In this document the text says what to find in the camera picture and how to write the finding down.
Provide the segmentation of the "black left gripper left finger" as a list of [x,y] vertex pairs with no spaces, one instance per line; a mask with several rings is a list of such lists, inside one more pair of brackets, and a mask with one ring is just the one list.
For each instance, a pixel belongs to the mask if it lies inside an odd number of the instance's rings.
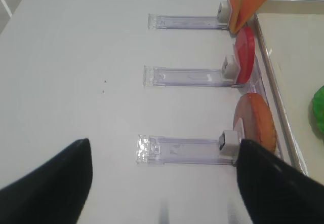
[[90,141],[79,139],[1,189],[1,223],[77,223],[92,180]]

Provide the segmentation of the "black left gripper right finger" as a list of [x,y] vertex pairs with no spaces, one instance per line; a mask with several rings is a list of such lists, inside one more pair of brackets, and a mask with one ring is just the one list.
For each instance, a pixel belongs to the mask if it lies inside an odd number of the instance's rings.
[[253,223],[323,223],[323,185],[243,139],[237,184]]

